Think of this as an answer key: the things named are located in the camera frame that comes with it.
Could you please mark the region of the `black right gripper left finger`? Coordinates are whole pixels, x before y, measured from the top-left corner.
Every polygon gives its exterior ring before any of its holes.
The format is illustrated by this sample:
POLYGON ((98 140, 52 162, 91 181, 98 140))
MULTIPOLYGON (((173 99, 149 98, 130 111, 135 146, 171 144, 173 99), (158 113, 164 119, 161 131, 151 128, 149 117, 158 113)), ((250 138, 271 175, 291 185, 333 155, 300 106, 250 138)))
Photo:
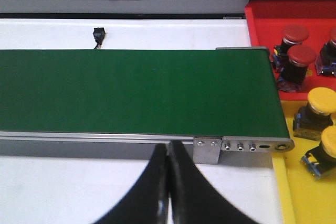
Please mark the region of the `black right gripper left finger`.
POLYGON ((131 189, 96 223, 167 223, 167 148, 157 144, 131 189))

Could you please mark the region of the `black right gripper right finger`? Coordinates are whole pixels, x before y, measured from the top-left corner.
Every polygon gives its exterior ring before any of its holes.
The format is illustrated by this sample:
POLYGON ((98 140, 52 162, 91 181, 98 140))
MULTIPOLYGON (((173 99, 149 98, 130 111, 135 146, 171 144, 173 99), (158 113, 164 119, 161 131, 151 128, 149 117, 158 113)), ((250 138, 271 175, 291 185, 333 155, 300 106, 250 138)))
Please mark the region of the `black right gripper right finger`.
POLYGON ((174 223, 256 223, 208 182, 180 141, 169 144, 169 188, 174 223))

